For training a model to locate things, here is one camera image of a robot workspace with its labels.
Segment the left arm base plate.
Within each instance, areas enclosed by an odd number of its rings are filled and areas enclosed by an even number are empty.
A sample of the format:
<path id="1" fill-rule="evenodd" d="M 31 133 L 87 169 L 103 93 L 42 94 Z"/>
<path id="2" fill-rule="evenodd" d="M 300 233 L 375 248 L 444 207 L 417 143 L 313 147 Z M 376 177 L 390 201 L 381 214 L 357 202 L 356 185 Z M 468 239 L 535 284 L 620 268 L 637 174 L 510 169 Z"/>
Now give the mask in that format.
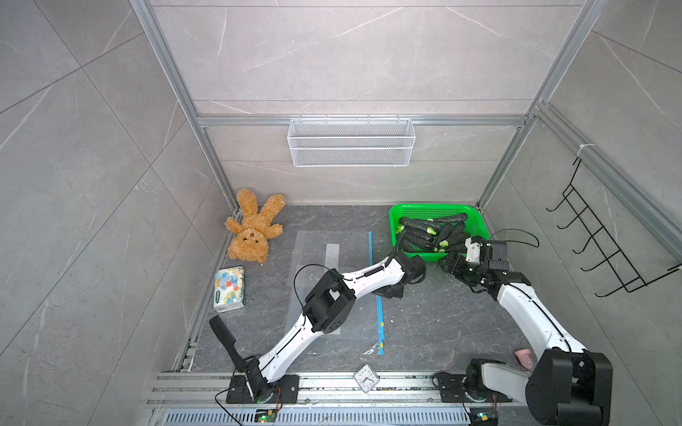
<path id="1" fill-rule="evenodd" d="M 300 376 L 287 375 L 276 383 L 251 385 L 246 376 L 236 376 L 227 388 L 227 404 L 294 404 L 298 401 Z"/>

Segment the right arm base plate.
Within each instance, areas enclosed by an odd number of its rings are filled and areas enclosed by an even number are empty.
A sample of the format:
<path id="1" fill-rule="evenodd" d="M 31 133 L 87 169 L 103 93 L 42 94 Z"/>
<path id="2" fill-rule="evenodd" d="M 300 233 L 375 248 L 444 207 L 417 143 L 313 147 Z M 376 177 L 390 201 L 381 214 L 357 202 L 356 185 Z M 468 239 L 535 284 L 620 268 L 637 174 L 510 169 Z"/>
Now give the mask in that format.
<path id="1" fill-rule="evenodd" d="M 432 376 L 433 386 L 444 403 L 511 403 L 506 395 L 493 392 L 484 386 L 471 384 L 466 375 L 437 372 Z"/>

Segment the clear zip-top bag blue zipper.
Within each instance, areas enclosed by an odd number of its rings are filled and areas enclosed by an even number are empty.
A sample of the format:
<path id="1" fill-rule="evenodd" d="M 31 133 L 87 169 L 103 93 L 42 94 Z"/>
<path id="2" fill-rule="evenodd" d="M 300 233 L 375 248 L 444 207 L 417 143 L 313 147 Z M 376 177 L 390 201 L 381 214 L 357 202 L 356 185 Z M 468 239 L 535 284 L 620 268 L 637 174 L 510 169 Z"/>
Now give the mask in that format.
<path id="1" fill-rule="evenodd" d="M 336 331 L 317 341 L 320 353 L 352 353 L 374 355 L 383 351 L 384 337 L 382 303 L 369 293 L 359 298 Z"/>

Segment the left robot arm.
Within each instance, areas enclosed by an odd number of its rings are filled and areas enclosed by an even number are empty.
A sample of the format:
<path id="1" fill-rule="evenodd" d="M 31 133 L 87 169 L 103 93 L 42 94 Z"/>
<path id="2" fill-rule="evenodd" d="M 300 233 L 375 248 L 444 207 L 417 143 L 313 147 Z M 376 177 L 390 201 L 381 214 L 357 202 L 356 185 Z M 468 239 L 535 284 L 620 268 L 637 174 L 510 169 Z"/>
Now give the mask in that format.
<path id="1" fill-rule="evenodd" d="M 226 349 L 236 371 L 245 375 L 246 390 L 254 402 L 266 402 L 298 356 L 325 334 L 339 329 L 355 302 L 370 294 L 401 298 L 403 288 L 426 278 L 426 262 L 398 251 L 374 266 L 351 273 L 330 269 L 305 297 L 300 316 L 268 353 L 243 358 L 236 338 L 220 316 L 210 320 L 211 331 Z"/>

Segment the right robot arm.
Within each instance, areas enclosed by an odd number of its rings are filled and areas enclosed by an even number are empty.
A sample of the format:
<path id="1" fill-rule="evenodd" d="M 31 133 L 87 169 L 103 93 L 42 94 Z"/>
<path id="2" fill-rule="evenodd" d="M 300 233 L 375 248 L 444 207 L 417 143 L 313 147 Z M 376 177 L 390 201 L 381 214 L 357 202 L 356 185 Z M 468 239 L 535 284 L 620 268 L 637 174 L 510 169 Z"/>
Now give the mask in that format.
<path id="1" fill-rule="evenodd" d="M 462 382 L 465 395 L 478 401 L 504 395 L 526 405 L 543 425 L 607 425 L 610 421 L 613 366 L 589 351 L 543 305 L 530 281 L 502 260 L 476 263 L 461 254 L 440 259 L 440 268 L 487 293 L 516 322 L 536 356 L 532 371 L 496 360 L 473 359 Z"/>

